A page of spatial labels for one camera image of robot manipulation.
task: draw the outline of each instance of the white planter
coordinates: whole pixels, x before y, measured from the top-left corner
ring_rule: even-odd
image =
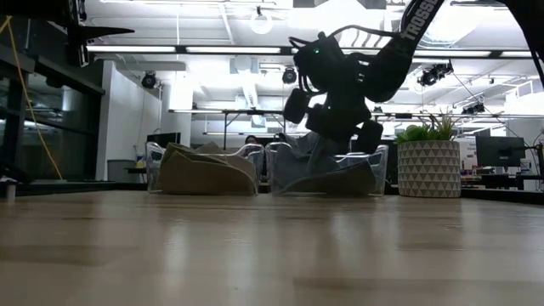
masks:
[[[413,141],[399,144],[401,196],[461,196],[461,158],[456,141]]]

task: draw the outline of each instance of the spotlight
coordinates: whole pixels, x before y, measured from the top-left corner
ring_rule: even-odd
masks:
[[[295,72],[295,69],[292,67],[287,67],[285,72],[283,72],[283,76],[281,77],[281,80],[284,84],[293,84],[297,81],[297,73]]]
[[[482,102],[478,102],[475,105],[464,108],[461,112],[462,115],[474,115],[485,112],[485,106]]]
[[[156,77],[156,72],[146,71],[142,78],[142,87],[147,89],[155,89],[159,87],[160,80]]]
[[[433,68],[423,71],[422,76],[417,79],[417,82],[422,86],[433,86],[452,72],[453,66],[451,62],[449,64],[433,65]]]

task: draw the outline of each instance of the crumpled fabric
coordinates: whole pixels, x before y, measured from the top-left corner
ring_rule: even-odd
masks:
[[[374,190],[376,178],[369,162],[342,167],[333,158],[338,150],[335,142],[314,132],[297,139],[285,134],[279,137],[286,145],[275,152],[273,191],[366,196]]]

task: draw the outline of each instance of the brown cloth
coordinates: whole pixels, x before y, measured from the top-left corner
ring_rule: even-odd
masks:
[[[255,166],[241,156],[224,154],[214,143],[192,150],[168,144],[156,188],[175,195],[254,195]]]
[[[340,168],[329,173],[300,178],[290,183],[281,193],[324,193],[331,196],[368,196],[376,185],[376,178],[368,161]]]

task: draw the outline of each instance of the table surface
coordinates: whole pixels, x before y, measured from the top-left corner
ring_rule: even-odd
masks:
[[[0,203],[0,305],[538,305],[544,210],[107,191]]]

